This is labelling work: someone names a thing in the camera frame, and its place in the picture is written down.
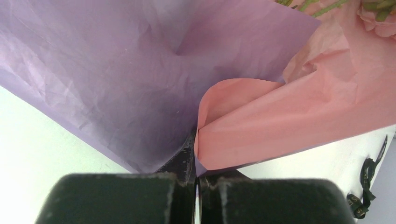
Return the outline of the purple pink wrapping paper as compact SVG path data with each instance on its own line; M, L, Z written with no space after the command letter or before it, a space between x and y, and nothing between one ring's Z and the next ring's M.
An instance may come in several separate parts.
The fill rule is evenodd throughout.
M193 130L198 175L396 122L396 40L360 2L3 0L0 85L124 168Z

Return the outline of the fake flower bouquet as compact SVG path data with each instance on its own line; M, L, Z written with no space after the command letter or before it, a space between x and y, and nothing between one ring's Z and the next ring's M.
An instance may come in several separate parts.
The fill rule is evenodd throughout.
M319 5L318 0L276 0L275 2L300 12L306 12L312 5ZM361 0L356 14L363 21L366 31L373 31L379 37L396 38L394 0Z

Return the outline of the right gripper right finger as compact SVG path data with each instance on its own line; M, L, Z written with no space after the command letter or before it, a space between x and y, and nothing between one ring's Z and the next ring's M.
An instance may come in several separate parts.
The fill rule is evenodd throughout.
M198 208L201 224L226 224L228 188L238 181L250 180L238 170L198 179Z

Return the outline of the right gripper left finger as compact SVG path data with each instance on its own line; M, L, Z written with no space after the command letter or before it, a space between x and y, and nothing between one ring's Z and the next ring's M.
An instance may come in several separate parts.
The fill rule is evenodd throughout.
M194 154L195 132L191 132L179 150L158 173L171 173L177 178L170 210L171 224L193 224L195 222L195 204L197 176Z

